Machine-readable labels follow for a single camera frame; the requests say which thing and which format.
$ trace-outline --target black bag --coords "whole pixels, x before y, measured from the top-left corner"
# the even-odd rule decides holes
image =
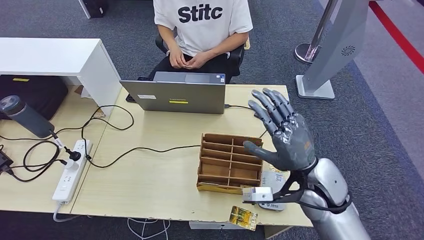
[[[67,94],[68,87],[59,76],[0,75],[0,100],[17,95],[47,120],[53,118]],[[0,119],[10,120],[1,112]]]

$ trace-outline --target desk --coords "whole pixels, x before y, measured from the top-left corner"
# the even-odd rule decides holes
[[[114,104],[121,89],[98,38],[0,37],[0,75],[62,76],[68,85],[84,85],[99,106]]]
[[[252,89],[263,87],[287,96],[285,86],[227,85],[225,103],[246,106],[248,100],[253,99]],[[126,96],[127,91],[122,89],[116,104],[134,115],[135,124],[126,131],[106,127],[93,158],[98,165],[109,164],[135,147],[166,150],[199,145],[202,133],[259,137],[265,130],[248,109],[229,108],[223,115],[143,111],[137,104],[125,102]],[[119,109],[114,109],[110,116],[114,125],[126,126],[130,121],[128,114]],[[268,134],[263,141],[264,148],[275,150]],[[240,195],[198,191],[199,151],[198,147],[166,153],[139,150],[109,168],[90,167],[71,213],[226,222],[232,207],[239,206],[258,213],[260,225],[276,225],[265,229],[267,237],[287,226],[312,226],[297,204],[289,203],[283,212],[275,212],[243,204]]]
[[[76,94],[74,90],[75,87],[69,89],[68,95],[51,120],[56,131],[63,128],[81,127],[97,108],[96,103],[92,99],[80,98],[80,95]],[[105,126],[106,123],[102,121],[92,121],[84,130],[85,137],[93,143],[92,153],[96,151]],[[17,122],[10,120],[0,120],[0,135],[7,138],[37,138]],[[81,139],[81,131],[63,131],[58,136],[66,146],[73,149],[75,142]],[[36,141],[30,140],[8,141],[0,139],[0,144],[4,145],[3,152],[14,161],[13,166],[22,165],[25,153],[36,143]],[[30,154],[27,164],[46,163],[54,153],[55,147],[53,145],[42,144]],[[68,155],[62,150],[59,159],[67,158]],[[88,166],[89,164],[85,165],[85,170],[76,192],[81,187],[82,180],[89,168]],[[23,179],[29,179],[37,174],[22,168],[15,168],[13,171]],[[62,172],[63,165],[55,162],[43,175],[28,183],[19,182],[7,173],[2,173],[0,175],[0,210],[52,213],[57,205],[56,201],[52,200],[52,196]],[[74,202],[72,201],[64,205],[60,212],[70,213],[73,204]]]

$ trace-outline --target stanchion base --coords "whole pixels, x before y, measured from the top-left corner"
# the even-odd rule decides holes
[[[308,61],[305,59],[306,53],[308,52],[310,45],[311,45],[310,43],[301,43],[297,45],[296,48],[294,49],[294,56],[296,57],[297,60],[299,60],[299,62],[311,65],[314,62],[315,58],[318,56],[318,53],[321,50],[321,46],[318,46],[318,48],[316,49],[316,52],[312,58],[312,61]]]
[[[303,75],[296,75],[296,86],[297,86],[297,95],[299,98],[303,99],[334,99],[334,91],[331,86],[330,80],[326,81],[320,88],[315,92],[309,93],[305,92],[304,83],[302,81]]]

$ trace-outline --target person's hand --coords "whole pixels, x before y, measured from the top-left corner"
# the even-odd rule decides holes
[[[187,66],[184,54],[179,46],[173,46],[169,48],[169,61],[171,66],[175,69],[184,68]]]
[[[196,56],[194,56],[190,61],[188,61],[186,63],[186,69],[199,69],[201,68],[203,65],[205,65],[205,63],[207,61],[209,61],[212,58],[211,54],[208,52],[199,52],[198,54],[196,54]]]

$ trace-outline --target robotic hand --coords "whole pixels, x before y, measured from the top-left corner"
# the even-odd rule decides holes
[[[339,169],[327,158],[316,158],[303,116],[278,91],[264,88],[263,93],[253,90],[252,95],[265,109],[253,100],[248,105],[271,135],[276,152],[250,141],[243,145],[278,170],[290,171],[290,177],[274,194],[270,187],[244,188],[244,203],[298,203],[321,240],[370,240]],[[290,190],[294,182],[299,188]]]

